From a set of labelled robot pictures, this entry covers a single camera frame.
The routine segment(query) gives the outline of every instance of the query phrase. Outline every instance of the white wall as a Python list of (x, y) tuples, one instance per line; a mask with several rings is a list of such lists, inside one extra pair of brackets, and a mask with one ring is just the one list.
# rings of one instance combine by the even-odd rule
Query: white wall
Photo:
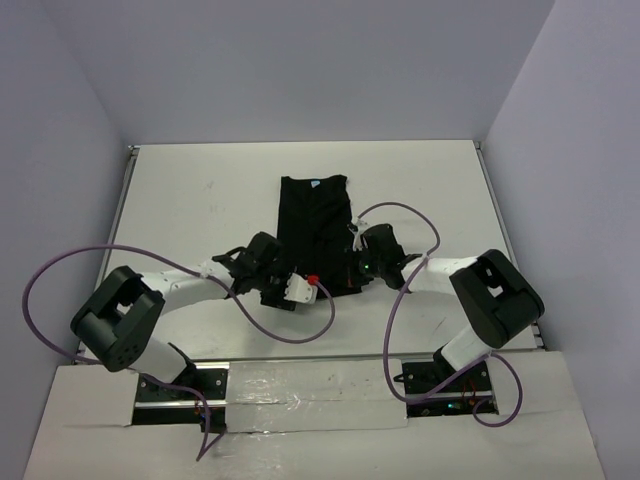
[[(0, 477), (22, 478), (55, 366), (27, 330), (24, 283), (54, 253), (106, 240), (124, 143), (39, 3), (0, 2)], [(97, 257), (70, 261), (36, 288), (42, 329), (67, 347)]]
[(611, 480), (640, 476), (639, 18), (637, 0), (558, 0), (485, 148)]
[(43, 0), (131, 143), (484, 138), (553, 0)]

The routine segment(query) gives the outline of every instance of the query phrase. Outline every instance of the purple cable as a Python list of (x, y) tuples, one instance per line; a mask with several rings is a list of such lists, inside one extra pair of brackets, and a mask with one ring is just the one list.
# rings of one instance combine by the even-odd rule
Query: purple cable
[(422, 220), (424, 220), (427, 223), (427, 225), (429, 225), (431, 227), (431, 230), (433, 230), (433, 234), (436, 236), (436, 244), (433, 247), (431, 247), (429, 250), (427, 250), (427, 257), (429, 255), (431, 255), (433, 252), (435, 252), (438, 248), (440, 248), (440, 232), (438, 232), (438, 229), (433, 224), (433, 222), (431, 220), (429, 220), (429, 218), (426, 215), (424, 215), (422, 212), (419, 212), (415, 208), (410, 207), (406, 203), (401, 203), (401, 202), (381, 202), (381, 203), (376, 203), (375, 205), (371, 205), (369, 208), (364, 210), (360, 215), (358, 215), (358, 218), (362, 218), (367, 213), (369, 213), (371, 210), (375, 210), (376, 208), (380, 208), (380, 207), (400, 207), (400, 208), (404, 208), (405, 210), (409, 210), (410, 212), (415, 213)]
[(204, 395), (197, 391), (195, 388), (183, 387), (182, 385), (173, 385), (171, 383), (165, 383), (158, 380), (153, 375), (149, 375), (147, 373), (141, 374), (142, 377), (148, 382), (155, 383), (160, 388), (166, 388), (168, 390), (177, 390), (179, 392), (188, 392), (194, 395), (198, 400), (202, 402), (202, 406), (204, 407), (204, 434), (202, 435), (202, 445), (200, 446), (200, 451), (198, 452), (198, 456), (196, 457), (196, 462), (199, 462), (202, 457), (209, 451), (211, 447), (213, 447), (222, 436), (226, 433), (226, 431), (219, 434), (213, 441), (207, 445), (207, 440), (209, 439), (209, 427), (211, 426), (211, 408), (207, 403), (207, 399), (204, 398)]
[[(68, 252), (64, 252), (61, 253), (60, 255), (57, 255), (56, 257), (52, 258), (51, 260), (49, 260), (48, 262), (46, 262), (44, 265), (42, 265), (40, 268), (38, 268), (36, 270), (36, 272), (31, 276), (31, 278), (29, 279), (29, 281), (27, 282), (27, 284), (24, 287), (24, 291), (22, 292), (22, 315), (24, 316), (24, 320), (27, 323), (27, 326), (29, 327), (29, 329), (31, 330), (31, 332), (36, 336), (36, 338), (38, 340), (40, 340), (42, 343), (44, 343), (47, 347), (49, 347), (51, 350), (53, 350), (54, 352), (69, 358), (70, 360), (73, 361), (77, 361), (77, 362), (83, 362), (83, 363), (87, 363), (89, 365), (100, 365), (100, 362), (98, 360), (92, 359), (92, 358), (87, 358), (87, 357), (83, 357), (82, 355), (77, 355), (71, 352), (66, 351), (65, 349), (59, 347), (58, 345), (56, 345), (55, 343), (51, 342), (47, 337), (45, 337), (42, 332), (40, 332), (40, 330), (38, 330), (38, 327), (36, 327), (35, 322), (33, 321), (33, 317), (31, 316), (31, 311), (29, 309), (29, 298), (31, 296), (31, 291), (33, 290), (33, 286), (35, 285), (36, 281), (38, 281), (38, 279), (42, 276), (42, 274), (44, 274), (44, 272), (46, 272), (47, 270), (49, 270), (53, 265), (55, 265), (56, 263), (64, 260), (67, 257), (70, 257), (72, 255), (77, 255), (79, 253), (83, 253), (83, 252), (90, 252), (90, 251), (94, 251), (94, 250), (121, 250), (121, 251), (125, 251), (125, 252), (132, 252), (132, 253), (137, 253), (139, 255), (143, 255), (145, 257), (150, 257), (153, 258), (154, 260), (157, 260), (161, 263), (164, 263), (166, 265), (169, 265), (170, 267), (175, 268), (176, 270), (180, 270), (182, 272), (188, 273), (189, 275), (193, 275), (194, 277), (199, 277), (200, 273), (193, 271), (189, 268), (186, 268), (172, 260), (169, 260), (168, 258), (165, 258), (161, 255), (158, 255), (156, 253), (150, 252), (148, 250), (144, 250), (142, 248), (138, 248), (138, 247), (130, 247), (127, 245), (115, 245), (115, 244), (104, 244), (104, 245), (93, 245), (93, 246), (89, 246), (89, 247), (80, 247), (80, 248), (75, 248), (73, 250), (69, 250)], [(251, 322), (251, 324), (256, 327), (258, 330), (260, 330), (262, 333), (264, 333), (265, 335), (267, 335), (270, 338), (273, 338), (275, 340), (281, 341), (281, 342), (285, 342), (285, 343), (292, 343), (292, 344), (300, 344), (300, 343), (307, 343), (307, 342), (311, 342), (312, 340), (315, 340), (319, 337), (321, 337), (327, 330), (329, 330), (329, 328), (331, 328), (331, 325), (333, 324), (333, 321), (335, 320), (335, 315), (336, 315), (336, 306), (335, 303), (333, 301), (333, 298), (331, 297), (331, 294), (328, 292), (328, 290), (324, 287), (324, 285), (322, 285), (320, 282), (316, 282), (316, 285), (318, 286), (318, 288), (320, 290), (322, 290), (322, 292), (324, 292), (324, 294), (327, 296), (327, 298), (329, 299), (329, 306), (331, 308), (331, 316), (329, 317), (329, 322), (327, 322), (327, 324), (316, 334), (307, 337), (307, 338), (302, 338), (299, 340), (296, 339), (289, 339), (289, 338), (285, 338), (285, 337), (281, 337), (279, 335), (276, 335), (274, 333), (269, 332), (266, 328), (264, 328), (262, 325), (260, 325), (252, 316), (251, 314), (247, 311), (247, 309), (245, 308), (245, 306), (242, 304), (242, 302), (240, 302), (240, 299), (237, 297), (237, 295), (224, 283), (222, 282), (219, 278), (214, 277), (213, 275), (208, 275), (207, 276), (208, 280), (211, 280), (212, 282), (216, 283), (217, 285), (219, 285), (222, 289), (224, 289), (229, 296), (233, 299), (234, 302), (236, 302), (236, 304), (238, 305), (238, 307), (240, 308), (240, 311), (242, 311), (242, 313), (247, 317), (247, 319), (249, 320), (249, 322)], [(143, 374), (143, 376), (149, 380), (152, 383), (155, 383), (156, 385), (158, 385), (159, 387), (162, 388), (167, 388), (170, 390), (178, 390), (178, 391), (183, 391), (183, 392), (189, 392), (193, 395), (195, 395), (201, 402), (202, 405), (204, 406), (204, 410), (205, 410), (205, 432), (202, 438), (202, 446), (200, 447), (200, 451), (198, 453), (198, 456), (196, 458), (196, 461), (199, 461), (203, 455), (215, 444), (218, 442), (218, 440), (220, 438), (222, 438), (222, 434), (219, 435), (218, 437), (216, 437), (209, 445), (207, 445), (207, 439), (209, 436), (209, 425), (210, 425), (210, 408), (209, 405), (207, 404), (207, 400), (204, 398), (204, 395), (202, 395), (200, 392), (198, 392), (197, 390), (193, 389), (193, 388), (189, 388), (189, 387), (183, 387), (181, 385), (172, 385), (170, 383), (164, 383), (161, 382), (160, 380), (158, 380), (157, 378), (153, 377), (152, 375), (148, 375), (148, 374)]]
[(391, 312), (389, 313), (389, 319), (387, 321), (387, 327), (386, 327), (385, 332), (384, 332), (384, 341), (383, 341), (383, 344), (382, 344), (382, 366), (383, 366), (383, 369), (384, 369), (384, 378), (385, 378), (385, 380), (387, 382), (387, 386), (389, 387), (389, 390), (391, 391), (391, 394), (394, 397), (396, 397), (398, 400), (400, 400), (401, 402), (404, 402), (404, 403), (406, 403), (408, 405), (417, 405), (417, 404), (424, 403), (426, 400), (431, 398), (433, 395), (435, 395), (436, 393), (440, 392), (443, 388), (445, 388), (448, 385), (450, 385), (451, 383), (453, 383), (457, 378), (459, 378), (460, 376), (462, 376), (465, 373), (467, 373), (469, 370), (471, 370), (476, 365), (478, 365), (478, 364), (482, 363), (483, 361), (485, 361), (489, 356), (492, 356), (492, 357), (495, 357), (498, 360), (500, 360), (502, 363), (504, 363), (506, 365), (506, 367), (509, 369), (509, 372), (511, 372), (511, 374), (513, 375), (513, 378), (515, 379), (516, 385), (518, 387), (518, 402), (516, 404), (516, 408), (514, 409), (513, 413), (511, 415), (509, 415), (509, 417), (507, 419), (505, 419), (505, 420), (503, 420), (501, 422), (498, 422), (498, 423), (488, 423), (488, 422), (485, 422), (484, 420), (482, 420), (482, 419), (480, 419), (478, 417), (478, 408), (483, 403), (488, 401), (488, 399), (484, 399), (484, 400), (478, 402), (474, 406), (473, 412), (472, 412), (473, 413), (473, 418), (475, 418), (475, 420), (478, 423), (480, 423), (481, 425), (484, 425), (486, 427), (503, 427), (503, 426), (511, 423), (513, 421), (513, 419), (516, 418), (516, 416), (520, 412), (520, 409), (522, 407), (522, 399), (523, 399), (524, 392), (522, 390), (522, 382), (520, 381), (520, 378), (518, 377), (518, 374), (516, 373), (516, 371), (513, 368), (513, 366), (511, 366), (511, 364), (509, 362), (507, 362), (507, 360), (504, 357), (498, 355), (497, 353), (491, 353), (491, 355), (483, 355), (482, 357), (478, 358), (477, 360), (474, 360), (473, 362), (471, 362), (470, 364), (468, 364), (464, 368), (458, 370), (456, 373), (451, 375), (449, 378), (444, 380), (439, 385), (436, 385), (434, 388), (429, 390), (427, 393), (423, 393), (423, 394), (412, 396), (412, 397), (405, 397), (405, 396), (402, 396), (400, 394), (400, 392), (398, 392), (396, 390), (395, 385), (393, 384), (393, 379), (391, 377), (391, 371), (390, 371), (390, 368), (389, 368), (389, 343), (391, 341), (391, 330), (393, 328), (393, 322), (395, 321), (396, 315), (398, 313), (398, 308), (400, 308), (400, 303), (402, 302), (402, 299), (409, 292), (409, 286), (411, 285), (411, 282), (413, 282), (413, 279), (416, 278), (418, 273), (420, 273), (420, 271), (424, 267), (427, 266), (427, 264), (429, 263), (429, 256), (433, 252), (435, 252), (438, 249), (438, 247), (440, 247), (440, 234), (438, 233), (438, 229), (436, 228), (436, 226), (433, 224), (433, 222), (431, 222), (431, 220), (429, 220), (426, 217), (426, 215), (422, 214), (421, 212), (419, 212), (415, 208), (410, 207), (409, 205), (406, 205), (406, 204), (400, 203), (400, 202), (382, 202), (382, 203), (378, 203), (376, 205), (373, 205), (373, 206), (367, 208), (360, 215), (358, 215), (358, 217), (361, 218), (364, 215), (366, 215), (367, 213), (369, 213), (371, 210), (374, 210), (374, 209), (379, 208), (379, 207), (384, 207), (384, 206), (401, 207), (401, 208), (404, 208), (406, 210), (409, 210), (409, 211), (415, 213), (416, 215), (418, 215), (420, 218), (422, 218), (431, 227), (431, 229), (433, 230), (433, 233), (436, 236), (435, 245), (433, 247), (431, 247), (430, 250), (427, 251), (427, 254), (425, 255), (424, 260), (422, 260), (422, 262), (420, 262), (420, 264), (413, 270), (413, 272), (411, 272), (411, 275), (409, 275), (409, 278), (407, 278), (407, 281), (404, 283), (404, 285), (402, 286), (402, 288), (398, 292), (398, 296), (396, 297), (395, 301), (393, 302), (393, 307), (391, 307)]

